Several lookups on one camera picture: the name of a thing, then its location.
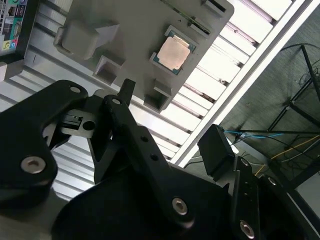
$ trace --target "yellow cable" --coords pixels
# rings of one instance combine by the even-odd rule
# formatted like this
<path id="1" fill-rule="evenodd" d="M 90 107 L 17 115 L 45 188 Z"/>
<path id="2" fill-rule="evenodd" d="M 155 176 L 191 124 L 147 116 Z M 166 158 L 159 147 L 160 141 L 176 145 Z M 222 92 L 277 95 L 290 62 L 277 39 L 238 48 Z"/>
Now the yellow cable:
<path id="1" fill-rule="evenodd" d="M 311 138 L 311 139 L 309 139 L 309 140 L 307 140 L 307 141 L 304 141 L 303 143 L 300 143 L 300 144 L 298 144 L 298 145 L 296 145 L 296 146 L 294 146 L 294 147 L 289 148 L 288 150 L 285 150 L 285 151 L 283 151 L 283 152 L 280 152 L 280 153 L 278 153 L 277 155 L 273 156 L 270 160 L 273 160 L 273 159 L 279 157 L 279 156 L 282 155 L 282 154 L 285 154 L 285 153 L 287 153 L 287 152 L 290 152 L 292 149 L 295 149 L 295 148 L 298 148 L 298 147 L 300 147 L 300 146 L 302 146 L 302 145 L 305 145 L 305 144 L 311 142 L 312 140 L 318 138 L 319 136 L 320 136 L 320 135 L 317 135 L 317 136 L 315 136 L 315 137 L 313 137 L 313 138 Z M 264 169 L 265 166 L 266 166 L 266 165 L 264 164 L 262 167 L 260 167 L 260 169 L 255 173 L 255 176 L 257 176 L 257 175 L 261 172 L 261 170 Z"/>

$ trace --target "blue cable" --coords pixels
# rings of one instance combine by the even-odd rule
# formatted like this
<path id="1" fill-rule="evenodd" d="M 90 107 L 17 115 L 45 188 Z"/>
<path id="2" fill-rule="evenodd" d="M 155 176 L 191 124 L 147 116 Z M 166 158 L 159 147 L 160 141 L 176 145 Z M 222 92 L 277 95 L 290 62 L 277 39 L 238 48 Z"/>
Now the blue cable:
<path id="1" fill-rule="evenodd" d="M 229 133 L 229 134 L 241 134 L 241 135 L 245 135 L 251 138 L 256 138 L 256 139 L 266 139 L 266 136 L 261 136 L 261 135 L 250 135 L 250 134 L 246 134 L 240 131 L 224 131 L 225 133 Z M 284 133 L 278 133 L 278 134 L 274 134 L 271 136 L 268 136 L 269 138 L 273 138 L 273 137 L 277 137 L 277 136 L 281 136 L 284 135 Z"/>

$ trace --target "monitor screen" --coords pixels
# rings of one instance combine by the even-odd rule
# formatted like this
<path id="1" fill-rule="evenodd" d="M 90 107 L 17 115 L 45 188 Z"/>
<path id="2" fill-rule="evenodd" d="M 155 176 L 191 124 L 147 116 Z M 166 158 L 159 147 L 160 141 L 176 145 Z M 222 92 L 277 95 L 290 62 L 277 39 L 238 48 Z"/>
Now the monitor screen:
<path id="1" fill-rule="evenodd" d="M 28 0 L 0 0 L 0 56 L 16 51 Z"/>

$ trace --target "rectangular hole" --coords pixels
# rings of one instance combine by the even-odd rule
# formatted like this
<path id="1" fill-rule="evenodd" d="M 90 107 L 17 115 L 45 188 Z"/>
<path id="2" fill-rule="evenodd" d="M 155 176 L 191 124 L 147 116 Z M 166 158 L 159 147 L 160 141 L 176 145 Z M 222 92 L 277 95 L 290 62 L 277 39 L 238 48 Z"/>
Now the rectangular hole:
<path id="1" fill-rule="evenodd" d="M 219 4 L 218 2 L 216 2 L 215 0 L 208 0 L 210 3 L 212 3 L 213 5 L 215 5 L 221 12 L 225 13 L 226 9 Z"/>

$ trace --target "black metal bracket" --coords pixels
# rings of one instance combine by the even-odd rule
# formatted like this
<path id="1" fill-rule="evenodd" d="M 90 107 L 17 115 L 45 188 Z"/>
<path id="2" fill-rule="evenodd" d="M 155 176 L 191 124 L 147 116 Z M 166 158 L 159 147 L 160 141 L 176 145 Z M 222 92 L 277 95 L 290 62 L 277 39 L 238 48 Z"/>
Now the black metal bracket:
<path id="1" fill-rule="evenodd" d="M 6 163 L 0 174 L 0 205 L 24 208 L 45 199 L 58 171 L 49 146 L 69 139 L 54 134 L 59 117 L 87 96 L 82 86 L 61 80 L 0 114 L 0 124 L 6 126 L 0 138 L 1 158 Z M 26 172 L 22 165 L 24 160 L 29 167 L 39 164 L 34 157 L 45 162 L 37 174 Z"/>

